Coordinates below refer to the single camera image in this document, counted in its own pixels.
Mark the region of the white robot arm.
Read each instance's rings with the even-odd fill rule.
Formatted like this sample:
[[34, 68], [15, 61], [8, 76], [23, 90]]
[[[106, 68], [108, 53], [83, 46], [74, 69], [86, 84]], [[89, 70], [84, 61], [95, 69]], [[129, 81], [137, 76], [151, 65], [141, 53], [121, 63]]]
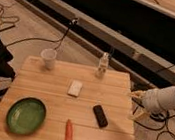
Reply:
[[129, 94], [131, 98], [140, 99], [143, 108], [130, 115], [130, 119], [137, 120], [146, 115], [158, 114], [163, 111], [175, 110], [175, 86], [136, 90]]

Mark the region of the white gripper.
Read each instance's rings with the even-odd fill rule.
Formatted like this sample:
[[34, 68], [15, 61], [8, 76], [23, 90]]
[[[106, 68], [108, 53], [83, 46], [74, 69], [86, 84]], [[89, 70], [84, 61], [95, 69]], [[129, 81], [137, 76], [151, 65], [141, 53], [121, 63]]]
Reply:
[[142, 98], [142, 107], [136, 107], [129, 114], [129, 120], [138, 120], [148, 116], [149, 113], [157, 114], [162, 111], [175, 109], [175, 87], [165, 87], [163, 89], [136, 90], [129, 94], [131, 97]]

